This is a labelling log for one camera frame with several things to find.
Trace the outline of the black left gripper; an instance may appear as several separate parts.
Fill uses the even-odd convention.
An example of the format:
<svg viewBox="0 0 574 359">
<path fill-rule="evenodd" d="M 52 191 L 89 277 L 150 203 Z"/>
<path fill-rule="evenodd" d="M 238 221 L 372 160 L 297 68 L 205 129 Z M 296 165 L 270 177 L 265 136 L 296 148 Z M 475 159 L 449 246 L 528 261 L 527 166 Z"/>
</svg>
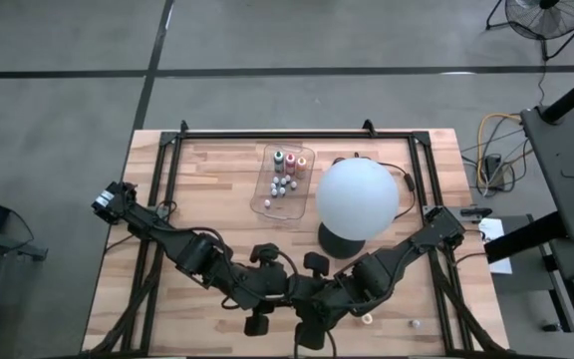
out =
<svg viewBox="0 0 574 359">
<path fill-rule="evenodd" d="M 282 300 L 291 294 L 292 285 L 284 265 L 279 262 L 258 267 L 242 266 L 239 279 L 239 306 L 243 310 L 256 307 L 260 301 Z M 244 334 L 263 336 L 267 334 L 268 326 L 269 318 L 266 315 L 251 315 L 245 318 Z"/>
</svg>

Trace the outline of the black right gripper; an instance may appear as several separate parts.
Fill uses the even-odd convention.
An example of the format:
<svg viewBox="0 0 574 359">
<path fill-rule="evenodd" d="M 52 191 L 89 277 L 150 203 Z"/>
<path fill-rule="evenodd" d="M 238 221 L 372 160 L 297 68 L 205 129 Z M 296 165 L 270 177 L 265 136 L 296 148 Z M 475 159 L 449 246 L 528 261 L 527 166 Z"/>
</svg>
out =
<svg viewBox="0 0 574 359">
<path fill-rule="evenodd" d="M 301 278 L 294 282 L 291 302 L 297 317 L 302 321 L 295 327 L 294 349 L 308 348 L 307 334 L 309 326 L 309 348 L 322 350 L 325 346 L 325 329 L 318 324 L 336 324 L 340 320 L 340 310 L 334 309 L 332 297 L 340 290 L 336 280 Z"/>
</svg>

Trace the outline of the white paper sheet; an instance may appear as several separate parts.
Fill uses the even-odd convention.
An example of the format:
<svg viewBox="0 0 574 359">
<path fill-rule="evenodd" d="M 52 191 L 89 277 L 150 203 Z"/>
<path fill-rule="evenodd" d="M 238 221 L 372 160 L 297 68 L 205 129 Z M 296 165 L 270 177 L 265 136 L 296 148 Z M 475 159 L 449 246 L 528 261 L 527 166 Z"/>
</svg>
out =
<svg viewBox="0 0 574 359">
<path fill-rule="evenodd" d="M 502 220 L 498 218 L 484 218 L 479 224 L 478 229 L 483 233 L 482 242 L 488 244 L 491 241 L 504 236 Z M 512 273 L 512 266 L 509 258 L 504 258 L 489 264 L 492 274 Z"/>
</svg>

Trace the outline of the clear plastic bin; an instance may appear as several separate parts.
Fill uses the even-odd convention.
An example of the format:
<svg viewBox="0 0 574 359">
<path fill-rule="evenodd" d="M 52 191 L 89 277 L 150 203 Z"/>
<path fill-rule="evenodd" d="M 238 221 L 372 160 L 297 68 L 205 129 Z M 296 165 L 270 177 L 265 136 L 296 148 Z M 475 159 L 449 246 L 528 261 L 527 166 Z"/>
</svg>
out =
<svg viewBox="0 0 574 359">
<path fill-rule="evenodd" d="M 287 181 L 285 186 L 282 186 L 280 181 L 287 174 L 278 174 L 274 171 L 273 155 L 275 152 L 281 151 L 284 153 L 284 158 L 287 154 L 294 154 L 296 161 L 299 157 L 304 157 L 308 162 L 307 174 L 303 179 L 297 179 L 296 174 L 291 176 L 291 181 Z M 306 209 L 307 198 L 309 195 L 309 187 L 313 176 L 313 169 L 315 164 L 315 153 L 301 145 L 297 144 L 269 144 L 265 147 L 262 157 L 261 166 L 258 173 L 257 183 L 255 186 L 254 194 L 250 200 L 250 208 L 261 215 L 268 218 L 279 220 L 296 220 L 304 215 Z M 271 195 L 272 188 L 270 187 L 273 178 L 278 177 L 279 183 L 276 183 L 278 193 L 276 196 Z M 290 184 L 292 181 L 297 183 L 297 187 L 292 189 Z M 285 187 L 285 195 L 279 192 L 280 187 Z M 264 206 L 264 200 L 269 199 L 271 205 Z"/>
</svg>

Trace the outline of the grey mounting plate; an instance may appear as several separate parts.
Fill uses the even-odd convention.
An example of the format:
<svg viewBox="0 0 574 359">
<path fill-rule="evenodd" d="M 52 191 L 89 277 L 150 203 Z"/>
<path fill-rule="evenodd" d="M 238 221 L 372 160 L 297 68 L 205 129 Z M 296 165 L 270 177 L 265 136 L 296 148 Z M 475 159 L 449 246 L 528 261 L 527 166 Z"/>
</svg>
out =
<svg viewBox="0 0 574 359">
<path fill-rule="evenodd" d="M 443 205 L 423 205 L 422 213 L 423 213 L 423 215 L 426 215 L 437 207 L 446 208 L 458 221 L 460 221 L 462 223 L 479 223 L 482 220 L 482 218 L 462 216 L 459 213 L 459 211 L 465 207 L 454 207 L 454 206 L 443 206 Z"/>
</svg>

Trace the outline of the black lamp with round base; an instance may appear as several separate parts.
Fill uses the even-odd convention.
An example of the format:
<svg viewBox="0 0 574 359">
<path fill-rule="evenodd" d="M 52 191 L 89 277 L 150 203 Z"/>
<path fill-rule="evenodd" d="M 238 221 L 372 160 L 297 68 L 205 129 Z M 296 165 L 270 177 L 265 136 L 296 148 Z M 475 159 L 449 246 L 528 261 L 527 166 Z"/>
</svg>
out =
<svg viewBox="0 0 574 359">
<path fill-rule="evenodd" d="M 383 165 L 365 158 L 343 159 L 323 173 L 315 200 L 321 248 L 335 259 L 348 259 L 395 221 L 400 190 Z"/>
</svg>

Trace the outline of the black diagonal beam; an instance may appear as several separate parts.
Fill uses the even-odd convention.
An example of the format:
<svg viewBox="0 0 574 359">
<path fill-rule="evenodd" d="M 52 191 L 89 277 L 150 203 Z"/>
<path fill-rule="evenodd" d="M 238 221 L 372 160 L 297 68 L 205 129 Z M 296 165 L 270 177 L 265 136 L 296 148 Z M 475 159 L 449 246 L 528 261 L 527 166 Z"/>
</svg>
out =
<svg viewBox="0 0 574 359">
<path fill-rule="evenodd" d="M 546 243 L 552 239 L 565 238 L 566 227 L 558 212 L 549 213 L 514 231 L 488 242 L 485 246 L 489 263 Z"/>
</svg>

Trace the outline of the black power adapter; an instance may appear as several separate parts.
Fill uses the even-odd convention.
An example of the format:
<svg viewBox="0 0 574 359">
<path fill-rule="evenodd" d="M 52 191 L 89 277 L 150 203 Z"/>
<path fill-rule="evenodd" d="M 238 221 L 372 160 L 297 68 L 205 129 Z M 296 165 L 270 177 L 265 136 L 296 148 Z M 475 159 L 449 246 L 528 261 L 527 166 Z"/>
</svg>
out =
<svg viewBox="0 0 574 359">
<path fill-rule="evenodd" d="M 494 190 L 504 189 L 501 155 L 488 155 L 483 159 L 483 173 L 486 175 L 489 187 Z"/>
</svg>

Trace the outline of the black floor fan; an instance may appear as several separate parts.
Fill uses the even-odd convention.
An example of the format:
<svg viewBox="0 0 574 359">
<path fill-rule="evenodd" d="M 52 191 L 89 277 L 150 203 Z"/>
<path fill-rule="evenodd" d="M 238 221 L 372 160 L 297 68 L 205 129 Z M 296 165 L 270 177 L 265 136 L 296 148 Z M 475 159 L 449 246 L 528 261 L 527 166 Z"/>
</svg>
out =
<svg viewBox="0 0 574 359">
<path fill-rule="evenodd" d="M 574 39 L 574 0 L 497 0 L 485 30 L 504 27 L 536 41 L 542 61 L 547 62 Z"/>
</svg>

